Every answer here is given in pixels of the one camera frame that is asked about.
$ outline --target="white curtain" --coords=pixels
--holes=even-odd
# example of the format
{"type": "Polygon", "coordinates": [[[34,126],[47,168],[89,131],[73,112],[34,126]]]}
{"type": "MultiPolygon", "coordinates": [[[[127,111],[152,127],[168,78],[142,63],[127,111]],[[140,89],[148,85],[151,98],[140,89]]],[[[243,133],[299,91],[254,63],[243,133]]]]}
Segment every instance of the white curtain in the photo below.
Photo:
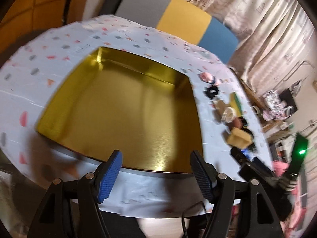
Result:
{"type": "Polygon", "coordinates": [[[297,0],[192,0],[229,27],[240,44],[229,65],[261,95],[297,62],[314,27],[297,0]]]}

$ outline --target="white tablecloth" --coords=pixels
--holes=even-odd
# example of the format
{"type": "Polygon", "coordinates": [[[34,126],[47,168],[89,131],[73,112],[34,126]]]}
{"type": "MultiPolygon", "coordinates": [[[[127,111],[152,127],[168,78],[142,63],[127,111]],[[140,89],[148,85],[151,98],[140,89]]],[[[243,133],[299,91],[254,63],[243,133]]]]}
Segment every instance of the white tablecloth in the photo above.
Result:
{"type": "MultiPolygon", "coordinates": [[[[198,74],[216,76],[221,80],[220,99],[229,102],[233,91],[239,96],[255,136],[256,156],[271,167],[267,143],[245,93],[215,55],[154,28],[104,15],[48,30],[20,47],[0,69],[0,148],[23,175],[47,188],[56,177],[68,181],[96,169],[94,164],[50,148],[34,125],[70,71],[100,46],[141,55],[186,74],[198,108],[205,161],[242,180],[223,138],[227,127],[215,119],[215,109],[203,93],[208,84],[198,74]]],[[[202,195],[193,177],[166,179],[121,171],[101,209],[134,217],[175,217],[199,200],[202,195]]]]}

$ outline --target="chair backrest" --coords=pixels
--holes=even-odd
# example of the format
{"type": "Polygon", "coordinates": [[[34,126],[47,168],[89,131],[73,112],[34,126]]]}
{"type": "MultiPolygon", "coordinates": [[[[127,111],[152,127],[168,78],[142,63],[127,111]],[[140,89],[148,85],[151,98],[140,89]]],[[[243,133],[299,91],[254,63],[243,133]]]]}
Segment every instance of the chair backrest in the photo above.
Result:
{"type": "Polygon", "coordinates": [[[115,15],[203,47],[224,63],[238,45],[226,26],[185,0],[122,0],[115,15]]]}

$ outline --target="table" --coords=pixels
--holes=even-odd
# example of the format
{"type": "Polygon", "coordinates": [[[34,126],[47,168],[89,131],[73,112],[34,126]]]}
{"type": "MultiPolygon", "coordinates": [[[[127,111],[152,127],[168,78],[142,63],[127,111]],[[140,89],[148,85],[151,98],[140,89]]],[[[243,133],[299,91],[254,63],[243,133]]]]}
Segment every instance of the table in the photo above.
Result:
{"type": "MultiPolygon", "coordinates": [[[[215,75],[221,81],[220,99],[228,103],[233,91],[239,96],[255,136],[257,156],[271,168],[258,119],[234,74],[215,55],[162,31],[103,15],[48,30],[20,47],[1,68],[0,148],[23,175],[47,188],[56,177],[68,181],[96,169],[97,162],[49,146],[34,125],[65,77],[101,46],[147,57],[186,74],[199,114],[205,161],[232,179],[242,180],[237,174],[239,165],[224,142],[227,127],[217,121],[215,109],[203,93],[208,84],[198,76],[203,71],[215,75]]],[[[177,217],[200,200],[202,195],[192,175],[161,178],[123,169],[100,209],[133,217],[177,217]]]]}

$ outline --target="wire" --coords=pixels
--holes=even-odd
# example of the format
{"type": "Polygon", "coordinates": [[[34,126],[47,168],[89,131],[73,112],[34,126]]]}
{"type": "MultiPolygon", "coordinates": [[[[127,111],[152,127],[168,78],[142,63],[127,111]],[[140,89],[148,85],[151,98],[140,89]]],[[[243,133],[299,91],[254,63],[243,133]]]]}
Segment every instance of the wire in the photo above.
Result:
{"type": "Polygon", "coordinates": [[[203,201],[199,201],[197,203],[195,203],[194,205],[190,206],[189,208],[185,209],[182,213],[182,228],[183,228],[183,233],[185,235],[185,238],[188,238],[188,234],[187,234],[187,230],[186,230],[186,225],[185,225],[185,212],[188,211],[188,210],[191,210],[193,209],[194,207],[198,206],[198,205],[202,205],[202,208],[205,212],[205,215],[206,215],[206,220],[208,222],[208,216],[207,216],[207,211],[206,211],[206,207],[205,207],[205,204],[203,203],[203,201]]]}

